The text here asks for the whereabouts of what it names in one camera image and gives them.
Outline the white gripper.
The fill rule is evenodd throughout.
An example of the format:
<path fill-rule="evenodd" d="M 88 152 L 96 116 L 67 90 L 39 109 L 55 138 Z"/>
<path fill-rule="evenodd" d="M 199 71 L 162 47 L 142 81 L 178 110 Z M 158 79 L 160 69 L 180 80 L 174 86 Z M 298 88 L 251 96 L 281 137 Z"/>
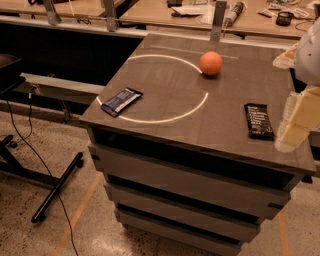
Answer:
<path fill-rule="evenodd" d="M 302 36 L 299 44 L 277 56 L 273 66 L 295 69 L 296 78 L 306 84 L 320 85 L 320 18 Z M 292 152 L 320 125 L 320 87 L 308 86 L 291 92 L 286 100 L 276 134 L 275 148 Z"/>

